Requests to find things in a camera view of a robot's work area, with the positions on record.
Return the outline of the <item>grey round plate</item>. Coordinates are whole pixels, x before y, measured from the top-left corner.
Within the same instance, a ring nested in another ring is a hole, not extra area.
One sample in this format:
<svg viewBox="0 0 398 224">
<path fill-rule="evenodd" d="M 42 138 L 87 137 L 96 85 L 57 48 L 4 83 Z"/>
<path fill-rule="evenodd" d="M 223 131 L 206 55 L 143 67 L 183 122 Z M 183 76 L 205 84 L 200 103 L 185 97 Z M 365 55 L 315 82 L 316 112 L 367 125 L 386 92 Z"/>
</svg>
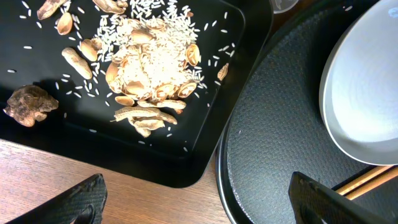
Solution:
<svg viewBox="0 0 398 224">
<path fill-rule="evenodd" d="M 343 32 L 323 69 L 319 107 L 346 155 L 397 164 L 397 0 L 377 1 Z"/>
</svg>

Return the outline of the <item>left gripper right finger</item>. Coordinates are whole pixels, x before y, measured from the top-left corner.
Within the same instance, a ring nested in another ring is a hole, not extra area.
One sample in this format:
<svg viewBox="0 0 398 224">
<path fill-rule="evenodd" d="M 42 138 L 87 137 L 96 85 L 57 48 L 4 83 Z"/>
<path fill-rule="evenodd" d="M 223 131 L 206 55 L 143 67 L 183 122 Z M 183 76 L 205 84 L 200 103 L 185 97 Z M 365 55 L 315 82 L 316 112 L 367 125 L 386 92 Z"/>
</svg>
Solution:
<svg viewBox="0 0 398 224">
<path fill-rule="evenodd" d="M 383 224 L 388 222 L 301 172 L 292 174 L 289 199 L 297 223 Z"/>
</svg>

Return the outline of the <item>wooden chopstick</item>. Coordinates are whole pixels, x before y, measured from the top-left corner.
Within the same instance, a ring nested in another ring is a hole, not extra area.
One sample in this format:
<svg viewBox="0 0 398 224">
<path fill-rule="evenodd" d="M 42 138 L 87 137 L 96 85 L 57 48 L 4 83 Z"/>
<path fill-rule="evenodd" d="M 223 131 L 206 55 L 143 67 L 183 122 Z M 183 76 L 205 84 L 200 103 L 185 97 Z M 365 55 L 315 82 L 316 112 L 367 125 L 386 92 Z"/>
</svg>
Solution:
<svg viewBox="0 0 398 224">
<path fill-rule="evenodd" d="M 354 179 L 350 183 L 340 187 L 338 190 L 336 190 L 336 193 L 340 195 L 346 195 L 347 193 L 356 190 L 358 187 L 367 184 L 369 181 L 373 180 L 391 168 L 392 166 L 377 166 L 360 177 Z"/>
<path fill-rule="evenodd" d="M 358 187 L 356 190 L 353 190 L 352 192 L 347 193 L 346 195 L 343 196 L 345 196 L 348 200 L 354 200 L 396 177 L 397 177 L 397 166 L 392 166 L 391 169 L 387 170 L 383 174 L 369 181 L 367 184 L 364 184 Z"/>
</svg>

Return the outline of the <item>food scraps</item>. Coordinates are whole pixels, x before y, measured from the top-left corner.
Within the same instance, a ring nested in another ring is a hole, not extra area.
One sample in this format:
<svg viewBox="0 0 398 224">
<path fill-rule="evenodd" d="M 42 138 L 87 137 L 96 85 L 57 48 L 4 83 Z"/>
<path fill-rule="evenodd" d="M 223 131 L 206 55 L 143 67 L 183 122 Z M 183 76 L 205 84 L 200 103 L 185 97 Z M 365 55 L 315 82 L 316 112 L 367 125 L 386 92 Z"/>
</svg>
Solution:
<svg viewBox="0 0 398 224">
<path fill-rule="evenodd" d="M 1 116 L 32 133 L 95 116 L 144 138 L 181 125 L 236 51 L 216 1 L 2 1 Z"/>
</svg>

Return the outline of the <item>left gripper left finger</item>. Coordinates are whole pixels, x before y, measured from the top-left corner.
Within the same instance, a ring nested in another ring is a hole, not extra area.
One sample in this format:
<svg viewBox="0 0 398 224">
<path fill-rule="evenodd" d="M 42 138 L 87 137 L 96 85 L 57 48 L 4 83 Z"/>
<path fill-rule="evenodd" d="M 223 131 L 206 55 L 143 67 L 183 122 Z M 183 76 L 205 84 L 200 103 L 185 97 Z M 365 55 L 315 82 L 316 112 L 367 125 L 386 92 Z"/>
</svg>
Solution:
<svg viewBox="0 0 398 224">
<path fill-rule="evenodd" d="M 103 175 L 94 174 L 8 224 L 100 224 L 107 196 Z"/>
</svg>

